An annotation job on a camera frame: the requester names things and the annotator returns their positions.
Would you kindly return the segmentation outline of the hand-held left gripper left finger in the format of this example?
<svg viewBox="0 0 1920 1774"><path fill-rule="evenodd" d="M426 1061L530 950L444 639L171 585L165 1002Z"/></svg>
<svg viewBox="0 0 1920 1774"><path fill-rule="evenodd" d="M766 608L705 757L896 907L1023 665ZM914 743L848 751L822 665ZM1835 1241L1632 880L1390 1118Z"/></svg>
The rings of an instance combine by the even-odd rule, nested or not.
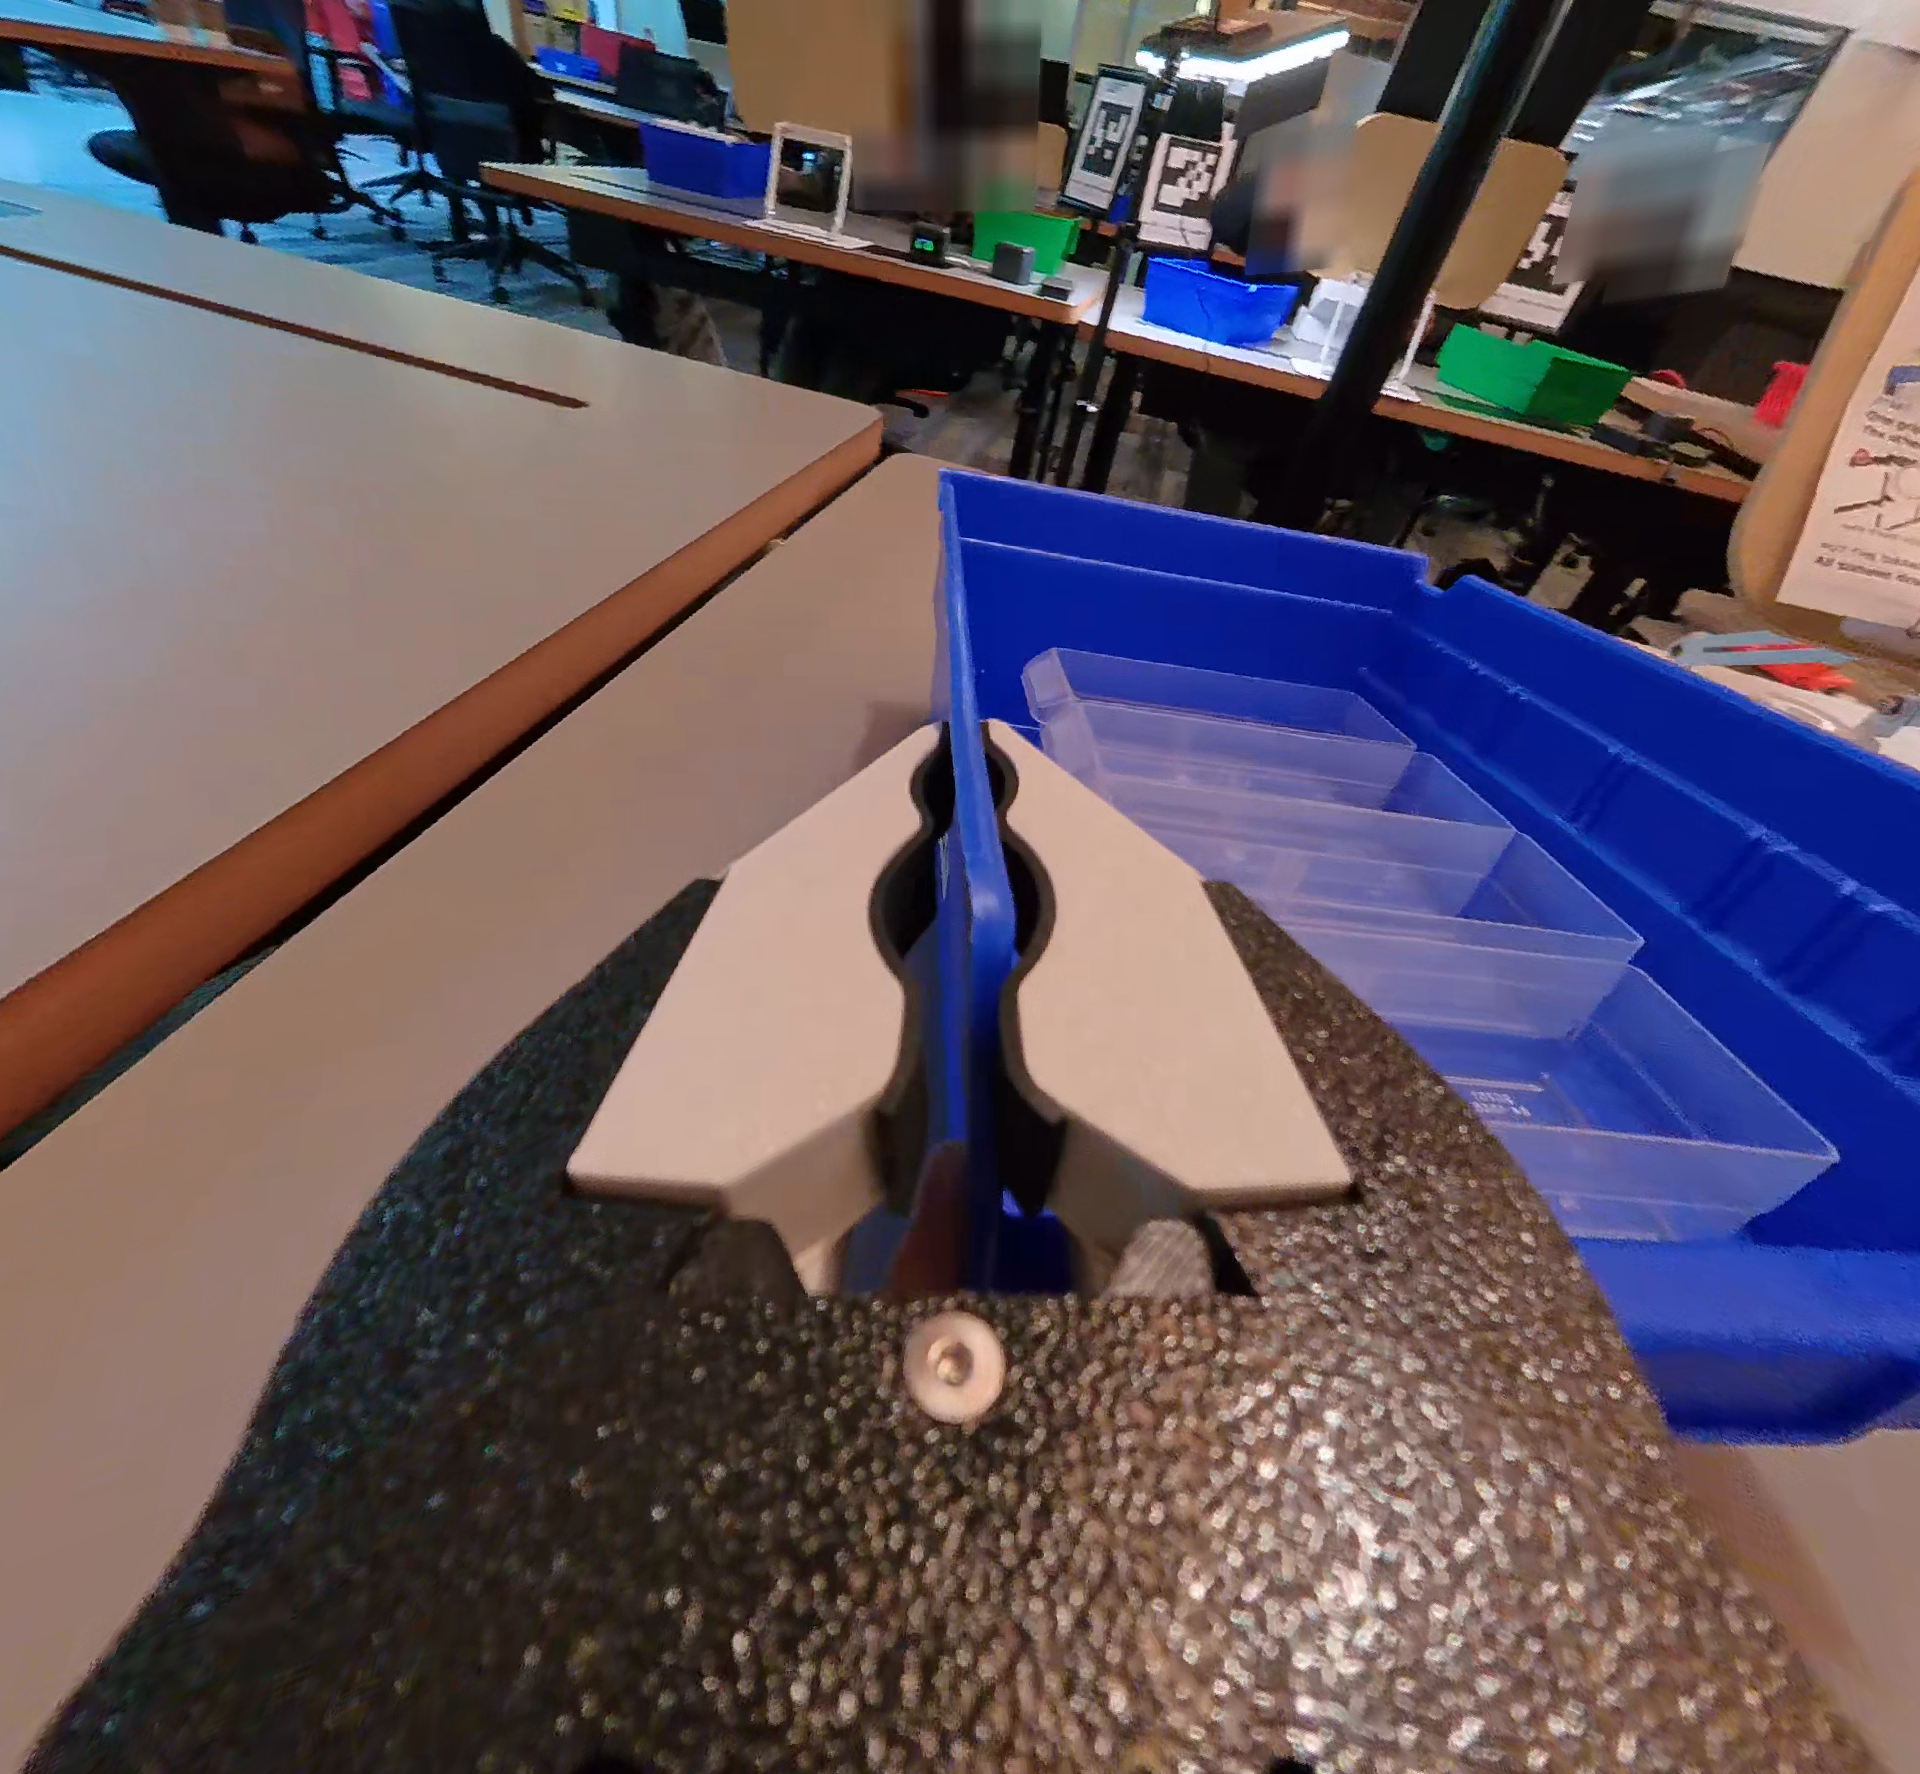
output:
<svg viewBox="0 0 1920 1774"><path fill-rule="evenodd" d="M768 1231L809 1293L908 1215L941 1129L930 1036L949 729L928 723L738 856L567 1161L600 1200Z"/></svg>

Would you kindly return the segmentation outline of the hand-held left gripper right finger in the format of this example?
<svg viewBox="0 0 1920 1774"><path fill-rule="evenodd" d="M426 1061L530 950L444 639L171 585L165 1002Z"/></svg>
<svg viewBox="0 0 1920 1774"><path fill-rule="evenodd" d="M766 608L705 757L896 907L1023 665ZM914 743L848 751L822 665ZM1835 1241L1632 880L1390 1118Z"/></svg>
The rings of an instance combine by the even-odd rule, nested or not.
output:
<svg viewBox="0 0 1920 1774"><path fill-rule="evenodd" d="M1347 1200L1355 1172L1203 874L1006 721L984 725L1025 926L998 999L996 1159L1105 1289L1150 1227Z"/></svg>

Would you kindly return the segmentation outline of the large blue plastic bin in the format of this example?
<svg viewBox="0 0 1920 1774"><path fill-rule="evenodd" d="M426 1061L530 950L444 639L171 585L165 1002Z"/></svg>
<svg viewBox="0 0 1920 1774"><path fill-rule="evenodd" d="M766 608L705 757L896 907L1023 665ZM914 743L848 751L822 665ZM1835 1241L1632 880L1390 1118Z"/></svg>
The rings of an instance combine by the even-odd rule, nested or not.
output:
<svg viewBox="0 0 1920 1774"><path fill-rule="evenodd" d="M1575 1237L1671 1428L1919 1416L1917 774L1411 552L943 470L935 710L1043 743L1049 649L1357 692L1646 940L1642 969L1837 1145L1710 1241Z"/></svg>

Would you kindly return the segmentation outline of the wooden edged table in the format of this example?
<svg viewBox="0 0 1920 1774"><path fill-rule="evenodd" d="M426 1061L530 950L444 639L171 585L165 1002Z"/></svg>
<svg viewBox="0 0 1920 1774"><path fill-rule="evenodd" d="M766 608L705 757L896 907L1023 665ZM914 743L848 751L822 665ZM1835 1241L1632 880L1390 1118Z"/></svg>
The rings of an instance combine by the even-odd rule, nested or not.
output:
<svg viewBox="0 0 1920 1774"><path fill-rule="evenodd" d="M1109 327L1109 345L1123 356L1302 401L1318 399L1331 380L1333 358L1320 341L1302 341L1285 329L1259 345L1224 343L1142 317L1134 290L1125 290L1123 300ZM1675 446L1646 446L1646 427L1620 413L1609 413L1589 427L1511 417L1472 394L1445 392L1433 368L1423 366L1390 372L1376 415L1427 433L1677 487L1733 507L1745 503L1757 485L1755 476L1741 476L1712 458L1696 460Z"/></svg>
<svg viewBox="0 0 1920 1774"><path fill-rule="evenodd" d="M1045 325L1068 329L1082 325L1099 308L1107 286L1107 276L1099 271L1072 271L1066 296L1054 298L1039 280L1015 286L969 265L928 267L896 247L900 232L892 224L871 228L865 239L859 236L851 241L822 239L777 220L711 206L693 195L654 189L641 169L489 159L483 177L518 202L541 202L660 234L719 241L795 267L875 280L898 292L955 298L1019 317L1037 317Z"/></svg>
<svg viewBox="0 0 1920 1774"><path fill-rule="evenodd" d="M133 126L106 134L102 163L155 187L172 224L252 236L325 210L325 165L286 52L172 36L57 0L3 0L3 34L112 87Z"/></svg>

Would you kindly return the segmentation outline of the small blue plastic bin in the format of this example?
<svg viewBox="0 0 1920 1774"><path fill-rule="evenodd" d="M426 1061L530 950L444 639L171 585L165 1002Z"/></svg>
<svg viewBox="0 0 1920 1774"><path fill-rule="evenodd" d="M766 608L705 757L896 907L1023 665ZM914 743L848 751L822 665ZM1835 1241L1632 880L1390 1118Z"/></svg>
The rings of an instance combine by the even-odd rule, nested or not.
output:
<svg viewBox="0 0 1920 1774"><path fill-rule="evenodd" d="M1205 259L1152 255L1140 317L1212 345L1261 347L1285 331L1298 298L1294 280L1246 278Z"/></svg>
<svg viewBox="0 0 1920 1774"><path fill-rule="evenodd" d="M639 140L654 187L732 210L764 210L773 167L770 140L658 116L639 120Z"/></svg>

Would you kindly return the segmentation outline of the white device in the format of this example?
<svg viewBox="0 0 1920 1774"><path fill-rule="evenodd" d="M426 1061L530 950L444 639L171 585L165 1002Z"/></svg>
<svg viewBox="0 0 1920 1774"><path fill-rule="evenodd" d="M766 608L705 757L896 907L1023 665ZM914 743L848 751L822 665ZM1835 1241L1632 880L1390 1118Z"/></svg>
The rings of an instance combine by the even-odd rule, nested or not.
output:
<svg viewBox="0 0 1920 1774"><path fill-rule="evenodd" d="M1367 304L1372 278L1367 275L1320 276L1312 296L1292 323L1292 364L1318 380L1331 380L1353 329Z"/></svg>

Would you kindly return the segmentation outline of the green plastic bin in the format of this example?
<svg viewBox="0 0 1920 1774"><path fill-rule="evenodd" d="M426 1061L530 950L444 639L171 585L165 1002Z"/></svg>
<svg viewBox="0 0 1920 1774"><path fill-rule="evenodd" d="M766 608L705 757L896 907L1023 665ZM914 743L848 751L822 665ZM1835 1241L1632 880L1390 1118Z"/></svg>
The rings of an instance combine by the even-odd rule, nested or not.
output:
<svg viewBox="0 0 1920 1774"><path fill-rule="evenodd" d="M972 257L990 267L998 239L1017 239L1037 249L1037 273L1052 275L1076 251L1084 222L1072 212L1045 208L982 208L972 216Z"/></svg>
<svg viewBox="0 0 1920 1774"><path fill-rule="evenodd" d="M1441 388L1507 417L1589 429L1620 401L1634 372L1544 339L1513 339L1456 323L1435 358Z"/></svg>

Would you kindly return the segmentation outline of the cardboard divider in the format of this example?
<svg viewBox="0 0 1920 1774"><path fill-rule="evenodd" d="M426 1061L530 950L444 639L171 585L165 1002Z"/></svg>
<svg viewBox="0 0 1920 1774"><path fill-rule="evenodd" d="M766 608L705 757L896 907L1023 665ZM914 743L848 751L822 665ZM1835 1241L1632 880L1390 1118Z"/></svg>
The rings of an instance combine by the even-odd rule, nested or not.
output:
<svg viewBox="0 0 1920 1774"><path fill-rule="evenodd" d="M732 105L779 124L877 142L908 120L904 0L725 0Z"/></svg>
<svg viewBox="0 0 1920 1774"><path fill-rule="evenodd" d="M1437 122L1406 115L1374 113L1357 122L1345 249L1337 261L1343 273L1380 273L1437 136ZM1501 140L1429 290L1439 306L1476 310L1507 282L1570 167L1571 155L1558 148Z"/></svg>
<svg viewBox="0 0 1920 1774"><path fill-rule="evenodd" d="M1917 280L1917 267L1919 177L1911 175L1897 189L1884 224L1860 255L1856 275L1815 355L1782 438L1753 493L1741 505L1730 544L1735 593L1769 626L1831 639L1851 649L1866 647L1909 663L1917 663L1917 636L1784 604L1780 587L1808 522L1837 425L1860 384L1862 370L1907 298L1911 282Z"/></svg>

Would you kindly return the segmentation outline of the clear acrylic stand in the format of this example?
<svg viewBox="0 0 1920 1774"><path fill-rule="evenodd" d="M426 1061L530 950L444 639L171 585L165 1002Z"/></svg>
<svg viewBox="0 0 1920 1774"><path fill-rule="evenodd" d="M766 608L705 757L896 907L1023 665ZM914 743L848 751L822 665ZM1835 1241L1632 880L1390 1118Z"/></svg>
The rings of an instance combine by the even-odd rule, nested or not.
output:
<svg viewBox="0 0 1920 1774"><path fill-rule="evenodd" d="M787 232L846 232L855 140L846 132L781 122L773 128L764 220Z"/></svg>

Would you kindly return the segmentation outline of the black and white tag board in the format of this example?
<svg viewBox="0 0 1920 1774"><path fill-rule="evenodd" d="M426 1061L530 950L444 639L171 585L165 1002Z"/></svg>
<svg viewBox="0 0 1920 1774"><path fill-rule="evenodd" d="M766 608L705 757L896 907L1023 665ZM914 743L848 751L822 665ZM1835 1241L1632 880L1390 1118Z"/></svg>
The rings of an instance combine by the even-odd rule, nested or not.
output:
<svg viewBox="0 0 1920 1774"><path fill-rule="evenodd" d="M1220 138L1164 132L1146 169L1140 200L1140 247L1207 255L1214 243L1212 208L1236 167L1236 128Z"/></svg>

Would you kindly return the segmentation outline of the white paper poster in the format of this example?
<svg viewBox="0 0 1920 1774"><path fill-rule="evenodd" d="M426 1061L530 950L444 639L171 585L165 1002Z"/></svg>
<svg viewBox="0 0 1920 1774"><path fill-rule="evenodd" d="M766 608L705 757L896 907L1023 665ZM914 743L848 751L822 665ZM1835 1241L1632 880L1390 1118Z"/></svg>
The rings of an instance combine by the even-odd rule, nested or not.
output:
<svg viewBox="0 0 1920 1774"><path fill-rule="evenodd" d="M1782 577L1784 604L1919 634L1919 284L1860 376Z"/></svg>

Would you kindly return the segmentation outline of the tag display screen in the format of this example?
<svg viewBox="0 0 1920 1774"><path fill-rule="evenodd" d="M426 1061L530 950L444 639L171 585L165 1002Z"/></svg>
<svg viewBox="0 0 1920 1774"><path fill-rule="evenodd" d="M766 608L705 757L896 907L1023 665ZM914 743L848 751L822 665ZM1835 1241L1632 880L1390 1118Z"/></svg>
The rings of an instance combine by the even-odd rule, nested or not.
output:
<svg viewBox="0 0 1920 1774"><path fill-rule="evenodd" d="M1103 64L1093 79L1060 181L1060 202L1090 220L1113 214L1148 107L1152 75Z"/></svg>

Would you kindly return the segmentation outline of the black stand pole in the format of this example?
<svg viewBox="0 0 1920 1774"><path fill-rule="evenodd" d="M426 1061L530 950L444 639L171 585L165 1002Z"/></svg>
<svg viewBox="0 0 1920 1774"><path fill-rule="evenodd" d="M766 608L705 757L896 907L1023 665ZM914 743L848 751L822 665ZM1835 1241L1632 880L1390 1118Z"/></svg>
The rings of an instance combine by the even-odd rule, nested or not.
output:
<svg viewBox="0 0 1920 1774"><path fill-rule="evenodd" d="M1439 276L1571 0L1493 0L1384 247L1331 382L1292 454L1273 522L1314 530L1351 479L1357 448L1406 335Z"/></svg>

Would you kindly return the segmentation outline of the white light bar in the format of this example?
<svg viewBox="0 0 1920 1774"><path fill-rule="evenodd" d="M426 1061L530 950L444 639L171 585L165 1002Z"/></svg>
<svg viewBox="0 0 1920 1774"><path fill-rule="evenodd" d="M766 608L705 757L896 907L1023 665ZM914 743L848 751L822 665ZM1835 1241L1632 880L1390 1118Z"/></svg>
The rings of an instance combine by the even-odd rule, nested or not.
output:
<svg viewBox="0 0 1920 1774"><path fill-rule="evenodd" d="M1314 9L1195 13L1150 33L1136 68L1179 81L1248 85L1331 58L1351 36L1343 17Z"/></svg>

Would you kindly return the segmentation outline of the black panel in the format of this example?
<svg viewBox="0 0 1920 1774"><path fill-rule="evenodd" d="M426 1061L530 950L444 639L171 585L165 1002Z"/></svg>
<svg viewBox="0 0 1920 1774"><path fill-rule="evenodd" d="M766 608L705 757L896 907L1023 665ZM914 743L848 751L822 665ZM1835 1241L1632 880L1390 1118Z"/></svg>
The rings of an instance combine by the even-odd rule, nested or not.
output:
<svg viewBox="0 0 1920 1774"><path fill-rule="evenodd" d="M1507 134L1560 148L1655 0L1573 0ZM1378 113L1439 122L1493 0L1421 0L1382 85Z"/></svg>

